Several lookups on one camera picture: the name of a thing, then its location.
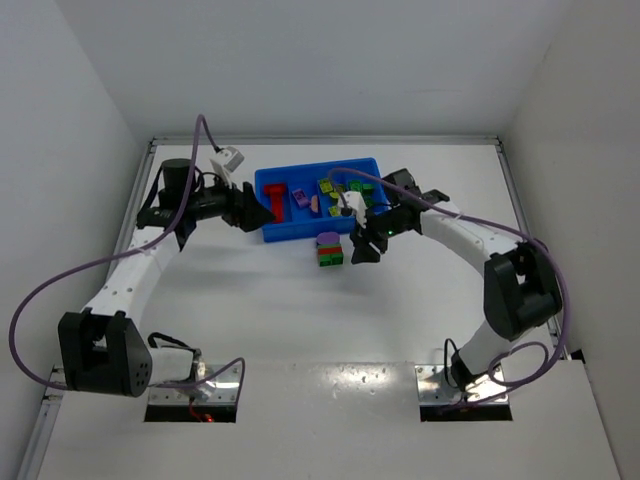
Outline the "green red striped lego stack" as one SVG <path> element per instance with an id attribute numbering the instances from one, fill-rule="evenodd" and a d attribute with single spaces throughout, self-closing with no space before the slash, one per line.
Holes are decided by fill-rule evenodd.
<path id="1" fill-rule="evenodd" d="M 336 266 L 344 263 L 344 252 L 342 246 L 338 243 L 318 245 L 316 251 L 320 267 Z"/>

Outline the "purple round lego brick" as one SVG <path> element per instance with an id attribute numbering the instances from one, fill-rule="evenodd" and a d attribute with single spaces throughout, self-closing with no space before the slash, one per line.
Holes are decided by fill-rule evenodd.
<path id="1" fill-rule="evenodd" d="M 335 245 L 340 243 L 340 235 L 336 232 L 323 232 L 316 237 L 316 244 L 321 246 Z"/>

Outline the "purple printed lego brick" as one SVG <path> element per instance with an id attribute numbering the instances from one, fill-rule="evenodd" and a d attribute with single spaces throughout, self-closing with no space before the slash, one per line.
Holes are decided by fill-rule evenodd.
<path id="1" fill-rule="evenodd" d="M 308 197 L 302 189 L 292 190 L 291 194 L 299 208 L 306 208 L 310 204 Z"/>

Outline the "lime green small lego brick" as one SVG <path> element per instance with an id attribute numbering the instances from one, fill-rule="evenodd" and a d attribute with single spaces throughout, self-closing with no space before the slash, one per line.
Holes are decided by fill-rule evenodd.
<path id="1" fill-rule="evenodd" d="M 320 179 L 318 181 L 318 184 L 319 184 L 320 191 L 323 194 L 329 194 L 329 193 L 333 192 L 333 186 L 332 186 L 331 182 L 327 178 Z"/>

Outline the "red curved lego brick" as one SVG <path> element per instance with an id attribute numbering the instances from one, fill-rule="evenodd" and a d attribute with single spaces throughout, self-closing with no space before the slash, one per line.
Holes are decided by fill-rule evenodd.
<path id="1" fill-rule="evenodd" d="M 287 192 L 287 186 L 284 183 L 268 184 L 264 186 L 264 193 L 269 197 L 282 197 Z"/>

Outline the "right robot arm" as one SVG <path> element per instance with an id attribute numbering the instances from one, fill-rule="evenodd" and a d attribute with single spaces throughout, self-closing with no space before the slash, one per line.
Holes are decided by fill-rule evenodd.
<path id="1" fill-rule="evenodd" d="M 354 217 L 351 262 L 377 263 L 389 240 L 416 232 L 466 261 L 483 280 L 484 320 L 451 357 L 446 382 L 464 390 L 493 371 L 530 331 L 562 309 L 561 289 L 552 263 L 540 247 L 516 232 L 471 221 L 437 189 L 423 192 L 406 169 L 382 180 L 388 200 L 377 213 L 356 190 L 339 194 L 337 207 Z"/>

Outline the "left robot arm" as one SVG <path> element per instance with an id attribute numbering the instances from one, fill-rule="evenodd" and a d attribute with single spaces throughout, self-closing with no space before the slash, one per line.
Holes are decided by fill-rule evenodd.
<path id="1" fill-rule="evenodd" d="M 68 390 L 139 397 L 148 387 L 194 390 L 209 380 L 199 349 L 174 340 L 160 346 L 138 328 L 163 271 L 199 222 L 219 217 L 252 232 L 274 220 L 250 183 L 233 181 L 243 159 L 231 147 L 216 153 L 210 186 L 190 160 L 162 162 L 138 212 L 128 257 L 82 311 L 65 313 L 58 324 Z"/>

